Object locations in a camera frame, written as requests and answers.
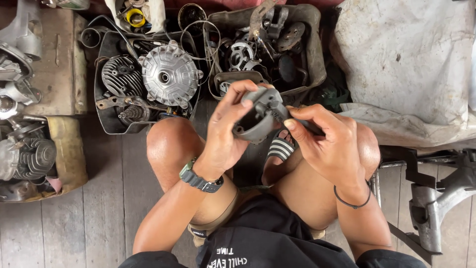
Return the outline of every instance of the knee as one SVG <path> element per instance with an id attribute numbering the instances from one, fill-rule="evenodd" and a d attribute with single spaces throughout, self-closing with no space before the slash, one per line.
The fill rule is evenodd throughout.
<path id="1" fill-rule="evenodd" d="M 147 135 L 149 161 L 163 158 L 174 160 L 181 158 L 184 153 L 201 152 L 202 147 L 203 143 L 191 122 L 181 117 L 160 120 Z"/>
<path id="2" fill-rule="evenodd" d="M 380 149 L 374 132 L 360 123 L 357 123 L 357 147 L 360 163 L 365 167 L 365 177 L 368 180 L 380 164 Z"/>

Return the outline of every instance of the leg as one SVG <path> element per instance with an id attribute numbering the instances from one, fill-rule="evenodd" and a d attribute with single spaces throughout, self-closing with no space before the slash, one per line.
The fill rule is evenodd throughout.
<path id="1" fill-rule="evenodd" d="M 357 144 L 360 162 L 365 167 L 366 180 L 369 180 L 380 163 L 380 151 L 375 135 L 363 124 L 357 124 Z M 274 167 L 291 172 L 280 179 L 269 177 L 277 181 L 271 191 L 311 229 L 324 229 L 337 218 L 334 186 L 315 172 L 302 158 L 300 150 L 293 154 L 295 156 L 291 155 L 285 163 Z"/>
<path id="2" fill-rule="evenodd" d="M 147 135 L 147 158 L 160 186 L 166 193 L 177 183 L 179 172 L 205 147 L 205 141 L 184 118 L 167 118 L 156 123 Z M 207 195 L 192 219 L 196 225 L 208 224 L 220 217 L 238 193 L 233 182 L 224 176 L 223 186 Z"/>

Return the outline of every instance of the person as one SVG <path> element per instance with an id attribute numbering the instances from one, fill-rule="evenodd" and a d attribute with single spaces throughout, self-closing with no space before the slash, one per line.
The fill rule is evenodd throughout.
<path id="1" fill-rule="evenodd" d="M 186 228 L 199 247 L 199 268 L 425 267 L 392 247 L 367 184 L 380 162 L 377 139 L 349 117 L 318 104 L 288 106 L 294 118 L 316 124 L 325 137 L 311 135 L 294 119 L 284 121 L 287 130 L 276 144 L 298 148 L 288 158 L 277 156 L 287 154 L 279 146 L 270 148 L 262 176 L 269 190 L 242 193 L 233 184 L 230 170 L 249 142 L 234 138 L 232 128 L 253 106 L 241 97 L 257 89 L 250 80 L 230 85 L 210 118 L 206 141 L 185 118 L 163 119 L 151 128 L 147 156 L 165 194 L 142 221 L 134 255 L 120 268 L 184 267 L 171 250 Z M 187 182 L 191 176 L 205 184 Z M 319 239 L 337 216 L 355 262 Z"/>

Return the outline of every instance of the black and white striped sandal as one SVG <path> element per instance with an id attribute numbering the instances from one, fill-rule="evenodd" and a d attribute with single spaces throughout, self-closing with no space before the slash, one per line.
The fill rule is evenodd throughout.
<path id="1" fill-rule="evenodd" d="M 281 160 L 286 161 L 286 159 L 288 159 L 289 156 L 296 149 L 296 147 L 292 143 L 278 137 L 281 131 L 283 130 L 281 129 L 276 132 L 276 135 L 274 136 L 273 141 L 271 142 L 271 146 L 269 147 L 267 159 L 270 156 L 277 156 Z"/>

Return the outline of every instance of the hand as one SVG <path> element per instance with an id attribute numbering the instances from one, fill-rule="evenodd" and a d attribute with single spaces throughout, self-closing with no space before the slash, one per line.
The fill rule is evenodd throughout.
<path id="1" fill-rule="evenodd" d="M 251 80 L 233 82 L 212 114 L 205 149 L 197 159 L 197 164 L 206 167 L 209 174 L 214 174 L 210 178 L 219 177 L 232 168 L 245 152 L 249 141 L 235 139 L 231 131 L 235 123 L 253 107 L 251 100 L 241 102 L 241 98 L 247 91 L 256 90 L 258 86 Z"/>
<path id="2" fill-rule="evenodd" d="M 365 187 L 365 169 L 360 164 L 357 150 L 357 123 L 315 104 L 306 108 L 287 106 L 297 119 L 308 120 L 326 134 L 313 136 L 294 119 L 284 121 L 299 144 L 304 159 L 337 189 Z"/>

